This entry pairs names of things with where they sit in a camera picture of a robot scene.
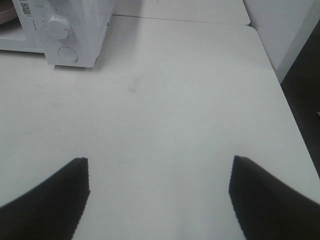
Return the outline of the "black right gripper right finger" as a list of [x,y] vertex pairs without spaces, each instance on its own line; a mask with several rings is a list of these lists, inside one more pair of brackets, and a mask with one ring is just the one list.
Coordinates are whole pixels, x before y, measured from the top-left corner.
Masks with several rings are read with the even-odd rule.
[[234,157],[228,193],[247,240],[320,238],[319,203],[247,157]]

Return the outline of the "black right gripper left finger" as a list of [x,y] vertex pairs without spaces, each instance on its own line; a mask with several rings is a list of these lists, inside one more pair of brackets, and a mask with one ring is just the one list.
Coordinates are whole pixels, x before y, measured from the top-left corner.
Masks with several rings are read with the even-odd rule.
[[0,208],[2,240],[71,240],[90,195],[88,159],[75,158]]

